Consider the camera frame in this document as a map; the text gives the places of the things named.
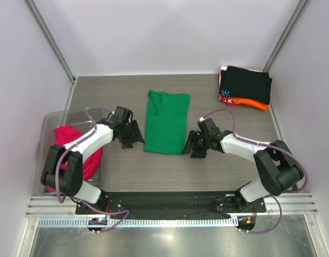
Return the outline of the green t shirt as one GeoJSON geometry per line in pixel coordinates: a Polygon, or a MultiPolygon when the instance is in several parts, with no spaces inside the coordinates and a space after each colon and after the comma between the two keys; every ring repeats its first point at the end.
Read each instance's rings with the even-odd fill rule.
{"type": "Polygon", "coordinates": [[[186,142],[190,95],[148,92],[144,151],[180,155],[186,142]]]}

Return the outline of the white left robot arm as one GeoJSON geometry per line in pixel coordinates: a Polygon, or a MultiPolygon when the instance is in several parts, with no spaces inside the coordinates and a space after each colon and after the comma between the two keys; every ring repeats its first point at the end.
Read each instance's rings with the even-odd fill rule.
{"type": "Polygon", "coordinates": [[[55,190],[59,202],[64,198],[75,198],[88,204],[97,214],[106,210],[107,194],[102,189],[88,183],[83,178],[83,164],[93,153],[115,140],[123,149],[133,148],[137,142],[144,143],[138,123],[133,119],[133,111],[117,106],[108,116],[94,120],[86,109],[85,113],[93,123],[93,128],[63,146],[52,145],[45,159],[40,182],[55,190]]]}

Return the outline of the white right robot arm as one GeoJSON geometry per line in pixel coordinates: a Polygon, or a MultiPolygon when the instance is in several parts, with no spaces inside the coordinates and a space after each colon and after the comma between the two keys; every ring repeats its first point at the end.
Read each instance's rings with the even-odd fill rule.
{"type": "Polygon", "coordinates": [[[260,142],[241,137],[230,130],[221,131],[211,118],[202,118],[197,124],[199,130],[189,132],[182,154],[205,158],[211,149],[255,163],[259,178],[234,192],[237,210],[247,211],[255,201],[265,196],[279,196],[307,179],[304,167],[283,141],[260,142]]]}

